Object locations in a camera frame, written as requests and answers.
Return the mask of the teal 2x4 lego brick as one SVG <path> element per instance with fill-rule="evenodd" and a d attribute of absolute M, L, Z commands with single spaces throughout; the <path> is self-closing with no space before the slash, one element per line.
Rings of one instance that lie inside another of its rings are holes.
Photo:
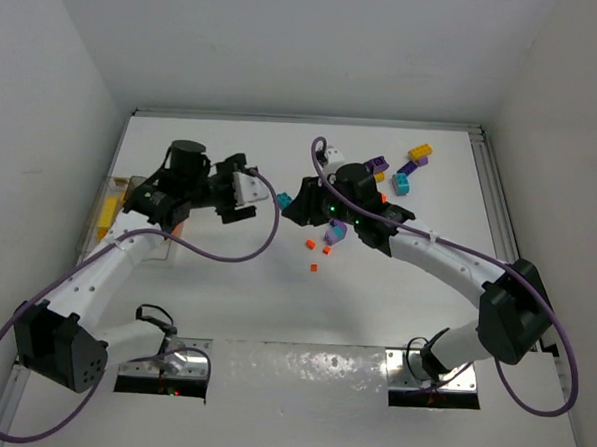
<path fill-rule="evenodd" d="M 286 209 L 289 205 L 292 204 L 293 198 L 287 193 L 277 193 L 277 205 L 281 211 Z"/>

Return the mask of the yellow long lego plate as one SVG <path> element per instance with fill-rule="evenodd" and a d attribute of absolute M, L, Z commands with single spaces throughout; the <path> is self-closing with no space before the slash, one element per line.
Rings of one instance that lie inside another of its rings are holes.
<path fill-rule="evenodd" d="M 102 240 L 111 229 L 117 215 L 119 205 L 118 197 L 107 197 L 102 205 L 100 216 L 97 220 L 97 240 Z"/>

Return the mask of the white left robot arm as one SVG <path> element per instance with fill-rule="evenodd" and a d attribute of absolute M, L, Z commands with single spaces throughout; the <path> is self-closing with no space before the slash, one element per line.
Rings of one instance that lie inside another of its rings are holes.
<path fill-rule="evenodd" d="M 176 334 L 152 317 L 99 330 L 110 299 L 135 267 L 192 210 L 212 208 L 229 224 L 256 214 L 269 191 L 247 166 L 243 153 L 217 164 L 198 142 L 172 142 L 160 167 L 127 195 L 112 227 L 80 270 L 20 314 L 14 335 L 20 362 L 74 392 L 91 388 L 119 364 L 157 355 Z"/>

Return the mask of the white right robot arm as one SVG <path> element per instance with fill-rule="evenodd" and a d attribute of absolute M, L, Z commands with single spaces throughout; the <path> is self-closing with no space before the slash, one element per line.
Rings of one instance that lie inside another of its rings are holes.
<path fill-rule="evenodd" d="M 477 309 L 476 320 L 442 329 L 409 356 L 419 380 L 436 381 L 482 359 L 518 364 L 551 325 L 541 306 L 547 300 L 544 285 L 532 263 L 495 264 L 442 243 L 414 213 L 384 200 L 362 164 L 340 167 L 328 184 L 304 178 L 282 214 L 302 227 L 344 223 L 366 246 L 426 271 Z"/>

